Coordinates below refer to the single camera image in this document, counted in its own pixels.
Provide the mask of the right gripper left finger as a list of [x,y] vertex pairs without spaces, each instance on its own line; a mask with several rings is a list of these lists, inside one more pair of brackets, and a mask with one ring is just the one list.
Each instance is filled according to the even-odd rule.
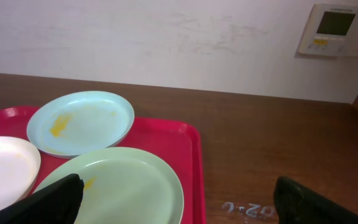
[[74,224],[84,182],[70,174],[0,211],[0,224]]

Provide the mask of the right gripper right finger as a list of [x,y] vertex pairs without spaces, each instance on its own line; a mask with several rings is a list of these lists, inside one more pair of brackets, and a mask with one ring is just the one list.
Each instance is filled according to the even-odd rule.
[[358,224],[358,215],[288,177],[273,192],[279,224]]

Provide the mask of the white plate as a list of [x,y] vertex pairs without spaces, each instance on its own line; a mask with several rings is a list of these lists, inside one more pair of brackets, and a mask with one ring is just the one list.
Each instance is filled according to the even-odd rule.
[[29,141],[0,136],[0,210],[29,194],[40,163],[40,152]]

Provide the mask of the light blue plate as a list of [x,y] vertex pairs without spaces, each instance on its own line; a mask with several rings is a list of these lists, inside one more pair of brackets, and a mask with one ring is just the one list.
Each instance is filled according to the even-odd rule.
[[26,134],[40,151],[71,159],[118,145],[134,120],[134,109],[125,98],[106,91],[81,91],[43,105],[30,118]]

